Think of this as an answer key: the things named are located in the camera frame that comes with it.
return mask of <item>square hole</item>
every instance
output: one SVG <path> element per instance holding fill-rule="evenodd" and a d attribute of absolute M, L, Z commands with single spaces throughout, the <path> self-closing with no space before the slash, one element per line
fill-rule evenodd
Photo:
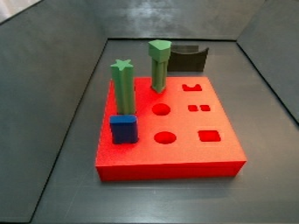
<path fill-rule="evenodd" d="M 188 105 L 188 110 L 190 110 L 191 112 L 194 112 L 194 111 L 199 111 L 196 105 Z"/>
<path fill-rule="evenodd" d="M 199 137 L 203 142 L 219 142 L 220 133 L 216 130 L 200 130 Z"/>
<path fill-rule="evenodd" d="M 202 111 L 211 111 L 211 106 L 210 105 L 200 105 L 200 110 Z"/>

